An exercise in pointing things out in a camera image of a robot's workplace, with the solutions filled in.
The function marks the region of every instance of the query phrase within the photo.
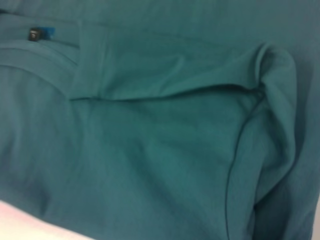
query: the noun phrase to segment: blue tag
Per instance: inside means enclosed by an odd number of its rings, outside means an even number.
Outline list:
[[[41,39],[43,40],[51,40],[56,32],[56,29],[54,27],[38,27],[38,29],[42,30]]]

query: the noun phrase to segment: teal fabric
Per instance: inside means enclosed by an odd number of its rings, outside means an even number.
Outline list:
[[[310,239],[320,15],[287,4],[1,0],[0,199],[102,240]]]

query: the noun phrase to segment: teal cloth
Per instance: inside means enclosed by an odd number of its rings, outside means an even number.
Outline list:
[[[1,0],[0,199],[102,240],[309,239],[312,4]]]

